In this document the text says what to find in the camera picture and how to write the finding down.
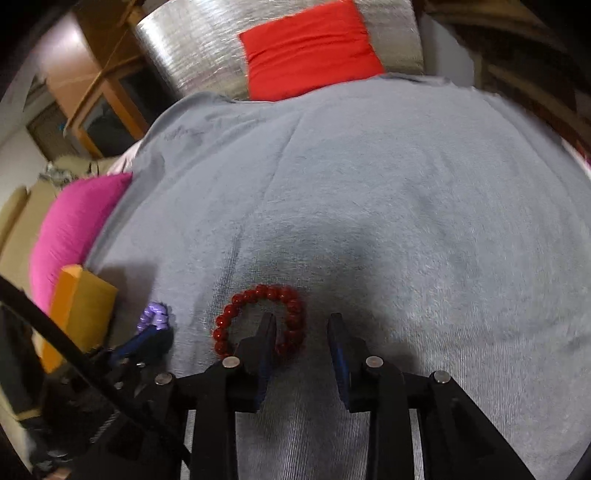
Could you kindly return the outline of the orange cardboard box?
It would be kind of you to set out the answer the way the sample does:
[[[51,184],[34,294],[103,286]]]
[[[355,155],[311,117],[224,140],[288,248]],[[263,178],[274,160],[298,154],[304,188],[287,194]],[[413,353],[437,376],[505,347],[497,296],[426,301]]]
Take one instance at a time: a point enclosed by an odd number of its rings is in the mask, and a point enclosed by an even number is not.
[[[83,353],[88,353],[104,344],[117,293],[116,287],[82,266],[64,266],[49,317]]]

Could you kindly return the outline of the magenta pillow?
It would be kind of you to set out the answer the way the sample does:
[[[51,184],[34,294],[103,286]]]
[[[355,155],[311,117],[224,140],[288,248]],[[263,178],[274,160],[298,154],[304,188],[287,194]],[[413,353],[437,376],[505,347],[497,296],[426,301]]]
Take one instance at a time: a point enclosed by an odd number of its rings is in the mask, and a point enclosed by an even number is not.
[[[50,312],[61,269],[85,262],[131,182],[130,173],[76,180],[51,204],[29,258],[32,300],[44,313]]]

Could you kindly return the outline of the grey blanket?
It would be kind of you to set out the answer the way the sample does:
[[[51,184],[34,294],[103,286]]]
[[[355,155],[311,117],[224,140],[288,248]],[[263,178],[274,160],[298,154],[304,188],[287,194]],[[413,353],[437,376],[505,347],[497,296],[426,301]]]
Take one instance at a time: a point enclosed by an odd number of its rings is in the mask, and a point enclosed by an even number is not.
[[[401,369],[451,373],[535,477],[567,477],[589,445],[590,183],[499,96],[394,77],[276,103],[192,95],[143,139],[86,265],[119,289],[115,338],[170,305],[179,376],[213,362],[233,294],[301,294],[304,347],[236,421],[243,479],[363,477],[334,312]]]

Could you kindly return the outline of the wooden cabinet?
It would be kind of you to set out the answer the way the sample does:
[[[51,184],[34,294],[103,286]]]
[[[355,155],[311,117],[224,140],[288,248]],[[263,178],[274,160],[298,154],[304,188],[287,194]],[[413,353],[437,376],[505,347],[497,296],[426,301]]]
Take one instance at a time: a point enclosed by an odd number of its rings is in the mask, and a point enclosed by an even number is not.
[[[101,152],[86,130],[90,116],[106,105],[132,141],[148,122],[121,80],[146,65],[135,36],[145,16],[141,1],[79,1],[42,37],[38,59],[49,92],[72,134],[94,158]]]

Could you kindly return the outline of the silver foil insulation mat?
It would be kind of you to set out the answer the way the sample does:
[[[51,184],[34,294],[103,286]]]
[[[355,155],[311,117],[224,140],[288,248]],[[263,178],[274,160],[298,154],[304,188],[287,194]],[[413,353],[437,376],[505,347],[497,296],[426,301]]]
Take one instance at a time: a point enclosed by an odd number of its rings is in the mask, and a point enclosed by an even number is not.
[[[246,60],[238,34],[317,5],[317,1],[168,1],[138,22],[135,36],[176,97],[211,91],[245,99],[249,96]],[[424,72],[410,1],[358,1],[356,7],[387,71]]]

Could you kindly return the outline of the red pillow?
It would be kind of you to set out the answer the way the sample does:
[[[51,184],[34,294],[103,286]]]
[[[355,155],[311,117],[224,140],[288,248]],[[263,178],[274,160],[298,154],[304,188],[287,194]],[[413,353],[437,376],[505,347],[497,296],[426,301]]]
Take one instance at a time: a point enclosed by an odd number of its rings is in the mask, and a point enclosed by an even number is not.
[[[386,72],[353,1],[334,1],[239,34],[252,101],[280,101]]]

